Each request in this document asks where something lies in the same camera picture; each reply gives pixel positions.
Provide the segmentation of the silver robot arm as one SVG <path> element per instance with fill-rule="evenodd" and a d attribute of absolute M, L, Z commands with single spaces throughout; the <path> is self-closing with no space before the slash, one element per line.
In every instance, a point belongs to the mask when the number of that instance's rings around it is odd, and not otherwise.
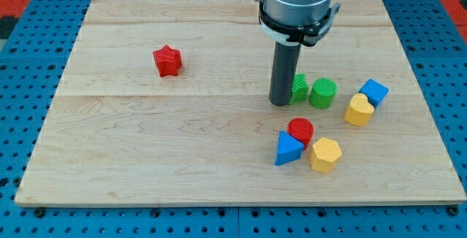
<path fill-rule="evenodd" d="M 263 32 L 285 46 L 316 45 L 331 29 L 340 4 L 331 0 L 255 0 Z"/>

